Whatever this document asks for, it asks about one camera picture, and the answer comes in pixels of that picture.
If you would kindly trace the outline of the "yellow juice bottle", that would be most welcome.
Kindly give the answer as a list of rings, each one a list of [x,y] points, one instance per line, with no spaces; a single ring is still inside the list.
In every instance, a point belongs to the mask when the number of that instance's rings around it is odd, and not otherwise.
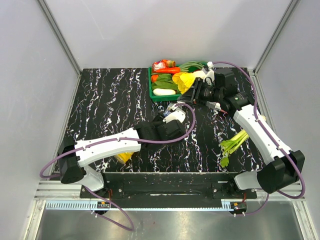
[[[114,158],[121,164],[125,165],[131,158],[134,152],[123,152],[116,154]]]

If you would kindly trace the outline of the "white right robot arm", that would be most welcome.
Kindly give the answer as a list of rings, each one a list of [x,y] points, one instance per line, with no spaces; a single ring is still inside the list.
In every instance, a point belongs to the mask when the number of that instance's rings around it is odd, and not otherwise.
[[[213,108],[219,104],[240,125],[260,152],[265,166],[261,170],[245,171],[228,182],[227,192],[239,198],[247,189],[261,189],[268,194],[296,182],[306,190],[302,179],[305,156],[287,146],[258,113],[257,103],[237,88],[235,75],[229,68],[210,70],[204,78],[197,77],[178,100]]]

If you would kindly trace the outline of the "red label clear bottle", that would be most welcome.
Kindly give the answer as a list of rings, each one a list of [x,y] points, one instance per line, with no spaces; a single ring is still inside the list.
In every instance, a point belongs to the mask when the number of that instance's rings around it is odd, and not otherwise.
[[[217,115],[218,113],[227,114],[227,112],[221,108],[221,105],[218,102],[207,101],[206,106],[212,109],[215,115]]]

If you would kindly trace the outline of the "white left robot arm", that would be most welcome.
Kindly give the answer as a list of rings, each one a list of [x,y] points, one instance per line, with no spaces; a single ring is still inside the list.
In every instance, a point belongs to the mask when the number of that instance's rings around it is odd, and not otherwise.
[[[90,165],[95,161],[122,153],[157,151],[167,141],[183,136],[186,130],[183,122],[186,113],[180,107],[173,107],[159,113],[153,121],[144,121],[123,132],[90,140],[63,140],[58,153],[78,149],[77,152],[60,158],[59,178],[62,184],[79,183],[88,187],[98,198],[107,195],[109,186],[101,173]]]

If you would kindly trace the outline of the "blue label clear bottle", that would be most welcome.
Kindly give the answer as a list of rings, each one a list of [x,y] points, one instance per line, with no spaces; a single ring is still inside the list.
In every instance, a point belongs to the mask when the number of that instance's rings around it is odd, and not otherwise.
[[[171,113],[173,113],[173,112],[175,112],[175,111],[177,111],[177,110],[181,110],[181,108],[180,108],[179,106],[177,106],[176,103],[171,102],[171,103],[167,106],[166,110],[163,112],[163,115],[164,115],[165,117],[167,117],[168,115],[170,115]]]

